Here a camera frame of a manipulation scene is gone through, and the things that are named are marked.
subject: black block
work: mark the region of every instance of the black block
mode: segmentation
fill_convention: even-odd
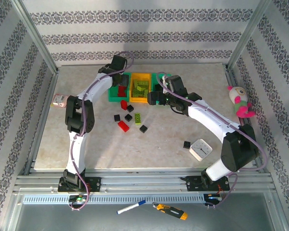
[[[128,122],[130,122],[131,119],[133,119],[133,116],[131,116],[130,114],[127,114],[127,115],[125,116],[125,119],[126,119]]]
[[[118,122],[118,121],[121,120],[121,119],[120,119],[120,115],[114,115],[114,118],[115,118],[115,121],[116,121],[116,122]]]
[[[139,130],[140,130],[142,133],[145,133],[145,132],[148,130],[148,128],[147,128],[145,125],[142,125]]]
[[[132,112],[132,111],[134,110],[134,107],[133,107],[132,105],[128,105],[128,106],[127,106],[127,110],[128,110],[129,112]]]
[[[183,147],[189,149],[191,147],[191,142],[184,141]]]

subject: gray floor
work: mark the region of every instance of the gray floor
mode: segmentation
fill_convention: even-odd
[[[23,205],[17,231],[271,231],[262,193],[232,194],[216,210],[202,204],[174,204],[188,214],[180,220],[142,205],[117,215],[126,205],[87,205],[80,212],[68,205]]]

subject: stuffed toy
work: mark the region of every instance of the stuffed toy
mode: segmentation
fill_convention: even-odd
[[[247,102],[247,94],[242,87],[228,86],[229,97],[235,105],[235,114],[240,118],[250,118],[255,116],[255,112],[249,111],[251,103]]]

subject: black bracket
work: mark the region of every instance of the black bracket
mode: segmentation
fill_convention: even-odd
[[[84,177],[85,182],[89,185],[89,190],[91,193],[99,193],[101,188],[101,178],[100,177]],[[65,182],[64,178],[61,177],[58,185],[58,193],[85,193],[86,188],[82,187],[81,189],[75,187],[71,184]]]
[[[186,188],[188,192],[219,191],[218,186],[220,186],[224,191],[230,190],[227,177],[222,177],[207,187],[203,185],[201,176],[187,176],[185,178],[181,177],[180,179],[186,182]]]

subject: patterned wallpaper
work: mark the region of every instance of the patterned wallpaper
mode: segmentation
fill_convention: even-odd
[[[256,138],[289,223],[289,0],[272,1],[234,68],[257,115]]]
[[[226,63],[259,0],[24,0],[58,66]]]
[[[9,0],[0,0],[0,230],[38,129],[52,73]]]

